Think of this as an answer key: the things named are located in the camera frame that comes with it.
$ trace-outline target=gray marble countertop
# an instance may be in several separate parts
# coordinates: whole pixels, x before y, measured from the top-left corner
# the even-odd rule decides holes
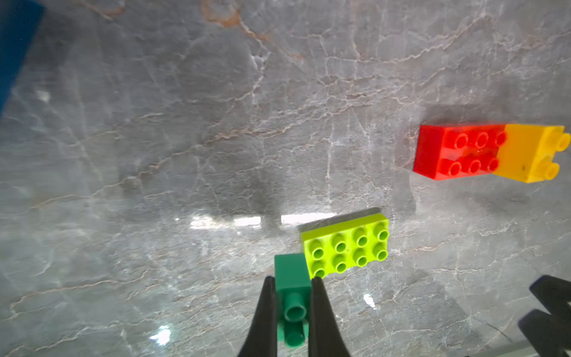
[[[389,258],[325,278],[353,357],[523,340],[571,279],[569,151],[411,170],[424,121],[571,124],[566,1],[46,5],[0,120],[0,355],[234,356],[298,225],[371,207]]]

